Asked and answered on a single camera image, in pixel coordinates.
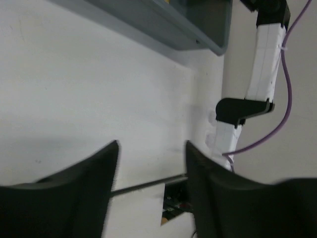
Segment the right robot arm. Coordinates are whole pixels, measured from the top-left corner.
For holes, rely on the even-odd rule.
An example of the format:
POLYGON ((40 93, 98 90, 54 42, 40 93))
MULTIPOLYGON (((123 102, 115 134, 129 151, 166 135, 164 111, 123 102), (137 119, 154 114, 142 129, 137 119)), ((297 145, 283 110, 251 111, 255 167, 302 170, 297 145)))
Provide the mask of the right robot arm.
POLYGON ((243 99, 223 98, 217 103, 216 137, 211 157, 230 171, 234 170, 233 156, 246 120, 274 109, 276 77, 290 21, 285 0, 245 0, 243 4, 258 13, 251 79, 243 99))

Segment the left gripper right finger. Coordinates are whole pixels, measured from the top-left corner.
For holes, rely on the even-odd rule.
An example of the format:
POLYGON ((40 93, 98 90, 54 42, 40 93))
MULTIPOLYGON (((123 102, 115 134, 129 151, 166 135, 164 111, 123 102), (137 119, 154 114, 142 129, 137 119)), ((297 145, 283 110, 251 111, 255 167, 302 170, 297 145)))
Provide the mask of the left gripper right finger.
POLYGON ((200 238, 314 238, 317 180, 262 184, 185 145, 188 193, 200 238))

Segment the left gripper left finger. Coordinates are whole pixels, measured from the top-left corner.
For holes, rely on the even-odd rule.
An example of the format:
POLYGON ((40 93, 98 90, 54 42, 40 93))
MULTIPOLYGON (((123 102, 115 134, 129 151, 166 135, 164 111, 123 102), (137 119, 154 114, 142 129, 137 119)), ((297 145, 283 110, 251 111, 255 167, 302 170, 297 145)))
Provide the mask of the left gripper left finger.
POLYGON ((2 238, 100 238, 118 142, 37 182, 0 188, 2 238))

